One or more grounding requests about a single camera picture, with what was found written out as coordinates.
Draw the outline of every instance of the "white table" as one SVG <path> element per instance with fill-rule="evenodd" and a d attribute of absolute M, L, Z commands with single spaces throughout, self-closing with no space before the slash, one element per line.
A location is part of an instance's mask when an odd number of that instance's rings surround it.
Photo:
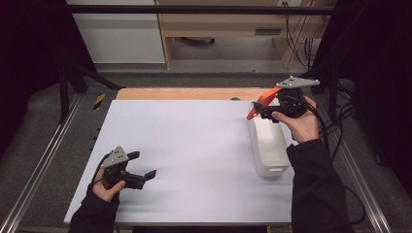
<path fill-rule="evenodd" d="M 64 222 L 102 156 L 140 151 L 127 171 L 157 169 L 143 190 L 120 194 L 119 225 L 258 225 L 291 222 L 292 177 L 258 176 L 246 115 L 250 101 L 115 100 Z"/>

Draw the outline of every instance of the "hand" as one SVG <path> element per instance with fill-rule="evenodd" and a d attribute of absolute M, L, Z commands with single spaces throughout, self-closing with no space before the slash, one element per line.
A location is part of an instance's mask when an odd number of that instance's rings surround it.
<path fill-rule="evenodd" d="M 316 108 L 316 103 L 313 100 L 306 96 L 304 98 L 308 104 Z M 272 116 L 283 122 L 291 130 L 294 139 L 299 143 L 319 139 L 318 120 L 309 110 L 299 118 L 290 118 L 279 112 L 273 112 Z"/>
<path fill-rule="evenodd" d="M 102 181 L 103 175 L 104 175 L 104 169 L 101 168 L 96 175 L 95 181 L 96 182 L 99 181 L 99 182 L 94 184 L 93 192 L 101 199 L 107 202 L 111 202 L 113 196 L 124 188 L 124 186 L 126 185 L 126 182 L 120 181 L 116 183 L 112 188 L 106 189 Z"/>

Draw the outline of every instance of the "person's left hand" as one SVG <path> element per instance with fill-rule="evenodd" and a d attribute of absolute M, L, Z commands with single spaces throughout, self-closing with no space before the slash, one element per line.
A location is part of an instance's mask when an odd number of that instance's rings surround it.
<path fill-rule="evenodd" d="M 124 188 L 124 186 L 126 185 L 126 182 L 120 181 L 116 183 L 112 188 L 106 189 L 103 185 L 103 181 L 101 181 L 103 179 L 103 175 L 104 175 L 104 169 L 101 168 L 96 175 L 95 182 L 97 181 L 99 182 L 94 184 L 93 192 L 101 199 L 107 202 L 111 202 L 113 196 Z"/>

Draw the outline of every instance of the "forearm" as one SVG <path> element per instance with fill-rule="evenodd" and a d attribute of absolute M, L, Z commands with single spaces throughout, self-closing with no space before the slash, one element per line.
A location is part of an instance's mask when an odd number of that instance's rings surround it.
<path fill-rule="evenodd" d="M 293 232 L 354 232 L 348 220 L 345 188 L 321 140 L 287 149 L 294 169 Z"/>
<path fill-rule="evenodd" d="M 69 233 L 113 233 L 119 203 L 119 198 L 107 202 L 90 191 L 83 200 L 82 206 L 73 214 Z"/>

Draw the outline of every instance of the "white container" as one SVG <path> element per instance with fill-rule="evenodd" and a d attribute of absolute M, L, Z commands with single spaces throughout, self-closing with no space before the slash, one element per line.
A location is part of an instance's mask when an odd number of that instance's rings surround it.
<path fill-rule="evenodd" d="M 286 153 L 288 146 L 281 123 L 262 119 L 260 115 L 255 116 L 248 123 L 257 173 L 263 178 L 281 177 L 291 166 Z"/>

